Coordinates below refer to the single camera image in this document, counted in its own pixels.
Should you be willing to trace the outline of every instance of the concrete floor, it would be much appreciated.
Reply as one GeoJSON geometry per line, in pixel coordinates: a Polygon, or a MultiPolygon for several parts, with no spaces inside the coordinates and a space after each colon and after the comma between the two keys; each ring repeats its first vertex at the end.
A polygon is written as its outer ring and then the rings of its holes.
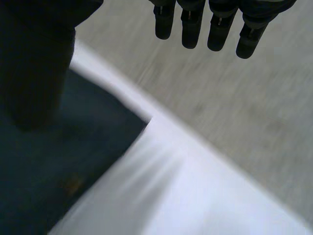
{"type": "Polygon", "coordinates": [[[266,29],[254,55],[236,57],[238,13],[221,52],[181,45],[177,6],[169,40],[154,35],[147,0],[107,0],[77,28],[82,40],[198,131],[313,226],[313,1],[266,29]]]}

